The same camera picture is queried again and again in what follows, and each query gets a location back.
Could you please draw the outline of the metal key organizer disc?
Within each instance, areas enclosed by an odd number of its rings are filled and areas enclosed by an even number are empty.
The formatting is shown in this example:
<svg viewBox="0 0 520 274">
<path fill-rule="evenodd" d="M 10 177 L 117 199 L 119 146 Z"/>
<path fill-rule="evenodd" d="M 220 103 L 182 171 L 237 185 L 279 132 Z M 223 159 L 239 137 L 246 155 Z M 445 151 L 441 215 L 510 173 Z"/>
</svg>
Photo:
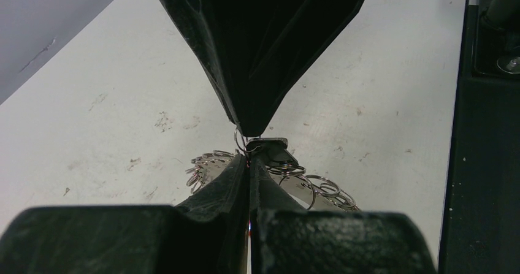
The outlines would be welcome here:
<svg viewBox="0 0 520 274">
<path fill-rule="evenodd" d="M 354 198 L 337 183 L 324 176 L 307 173 L 300 163 L 298 166 L 268 167 L 259 158 L 251 157 L 246 150 L 250 139 L 235 131 L 235 151 L 213 150 L 193 158 L 192 166 L 185 171 L 189 176 L 186 185 L 190 187 L 191 193 L 198 193 L 215 180 L 233 159 L 244 156 L 245 172 L 251 185 L 252 209 L 280 196 L 282 201 L 294 202 L 298 209 L 344 212 L 360 210 Z"/>
</svg>

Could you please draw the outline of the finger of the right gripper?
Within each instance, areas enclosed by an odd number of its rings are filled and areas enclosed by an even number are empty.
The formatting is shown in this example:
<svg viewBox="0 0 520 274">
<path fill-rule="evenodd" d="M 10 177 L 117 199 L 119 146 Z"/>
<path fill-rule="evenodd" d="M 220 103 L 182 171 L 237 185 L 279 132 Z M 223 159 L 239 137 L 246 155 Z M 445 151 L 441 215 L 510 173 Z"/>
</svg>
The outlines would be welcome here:
<svg viewBox="0 0 520 274">
<path fill-rule="evenodd" d="M 298 79 L 359 13 L 365 0 L 266 0 L 268 22 L 240 91 L 239 130 L 261 135 Z"/>
<path fill-rule="evenodd" d="M 244 133 L 237 107 L 233 105 L 234 84 L 226 74 L 228 62 L 223 36 L 214 16 L 212 0 L 159 0 L 180 35 L 196 55 L 229 120 Z"/>
</svg>

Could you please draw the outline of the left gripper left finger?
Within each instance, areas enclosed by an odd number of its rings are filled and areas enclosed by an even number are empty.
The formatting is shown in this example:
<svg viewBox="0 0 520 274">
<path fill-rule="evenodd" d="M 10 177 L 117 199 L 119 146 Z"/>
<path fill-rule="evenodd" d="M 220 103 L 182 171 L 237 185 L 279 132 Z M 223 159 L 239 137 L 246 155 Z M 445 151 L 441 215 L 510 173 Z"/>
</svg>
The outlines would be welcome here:
<svg viewBox="0 0 520 274">
<path fill-rule="evenodd" d="M 33 207 L 1 236 L 2 273 L 245 273 L 247 160 L 182 203 Z"/>
</svg>

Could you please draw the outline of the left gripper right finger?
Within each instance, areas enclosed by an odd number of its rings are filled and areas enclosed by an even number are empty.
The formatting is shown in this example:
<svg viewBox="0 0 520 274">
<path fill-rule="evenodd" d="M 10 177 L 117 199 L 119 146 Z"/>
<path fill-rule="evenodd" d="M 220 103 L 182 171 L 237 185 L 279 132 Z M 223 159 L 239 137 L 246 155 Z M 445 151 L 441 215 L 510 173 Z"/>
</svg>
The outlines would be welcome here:
<svg viewBox="0 0 520 274">
<path fill-rule="evenodd" d="M 253 273 L 435 273 L 409 217 L 374 211 L 309 211 L 250 162 Z"/>
</svg>

